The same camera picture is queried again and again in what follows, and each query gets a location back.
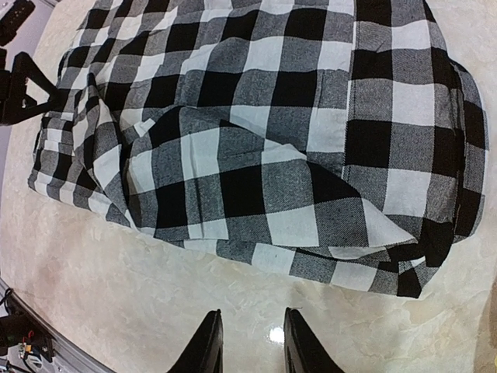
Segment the beige marble surface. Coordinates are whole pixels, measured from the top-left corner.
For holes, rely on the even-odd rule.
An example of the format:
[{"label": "beige marble surface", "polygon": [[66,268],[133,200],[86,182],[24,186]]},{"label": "beige marble surface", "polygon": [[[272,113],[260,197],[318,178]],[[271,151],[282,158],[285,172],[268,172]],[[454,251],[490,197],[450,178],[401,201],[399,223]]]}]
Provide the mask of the beige marble surface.
[{"label": "beige marble surface", "polygon": [[[449,50],[497,121],[497,3],[429,0]],[[57,64],[92,0],[64,0],[36,54]],[[478,234],[454,247],[419,301],[263,274],[177,249],[28,190],[39,118],[13,129],[6,170],[2,277],[48,322],[117,372],[164,372],[211,309],[224,319],[226,372],[283,372],[284,309],[300,307],[347,372],[494,372],[497,179]]]}]

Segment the black and white checkered fabric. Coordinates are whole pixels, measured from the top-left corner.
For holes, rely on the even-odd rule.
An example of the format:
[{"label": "black and white checkered fabric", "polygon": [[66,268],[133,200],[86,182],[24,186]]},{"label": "black and white checkered fabric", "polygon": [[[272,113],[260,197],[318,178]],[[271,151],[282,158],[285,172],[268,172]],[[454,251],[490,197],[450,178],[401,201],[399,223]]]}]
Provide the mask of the black and white checkered fabric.
[{"label": "black and white checkered fabric", "polygon": [[422,0],[98,0],[58,87],[30,186],[186,249],[418,297],[481,217],[485,112]]}]

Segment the wrinkled fabric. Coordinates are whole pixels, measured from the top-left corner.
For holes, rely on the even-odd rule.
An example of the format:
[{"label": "wrinkled fabric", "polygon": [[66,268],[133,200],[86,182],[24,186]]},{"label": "wrinkled fabric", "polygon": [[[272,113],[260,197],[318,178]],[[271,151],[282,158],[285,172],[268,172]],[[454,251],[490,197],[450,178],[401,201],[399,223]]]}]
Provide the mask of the wrinkled fabric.
[{"label": "wrinkled fabric", "polygon": [[29,185],[261,270],[417,298],[481,218],[478,89],[419,0],[99,0]]}]

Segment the checkered cloth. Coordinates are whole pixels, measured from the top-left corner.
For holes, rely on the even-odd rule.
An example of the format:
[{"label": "checkered cloth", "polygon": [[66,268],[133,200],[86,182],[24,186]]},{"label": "checkered cloth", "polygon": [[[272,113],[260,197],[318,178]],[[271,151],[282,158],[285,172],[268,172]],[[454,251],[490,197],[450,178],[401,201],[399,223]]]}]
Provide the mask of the checkered cloth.
[{"label": "checkered cloth", "polygon": [[98,0],[31,188],[157,239],[418,297],[481,217],[472,77],[422,0]]}]

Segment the folded cloth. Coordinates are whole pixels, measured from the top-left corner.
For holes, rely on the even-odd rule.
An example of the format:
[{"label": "folded cloth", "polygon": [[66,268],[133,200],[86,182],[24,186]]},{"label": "folded cloth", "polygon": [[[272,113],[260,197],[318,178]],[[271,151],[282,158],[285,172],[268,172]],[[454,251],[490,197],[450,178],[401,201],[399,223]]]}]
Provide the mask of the folded cloth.
[{"label": "folded cloth", "polygon": [[481,218],[485,112],[422,0],[98,0],[29,179],[186,249],[417,298]]}]

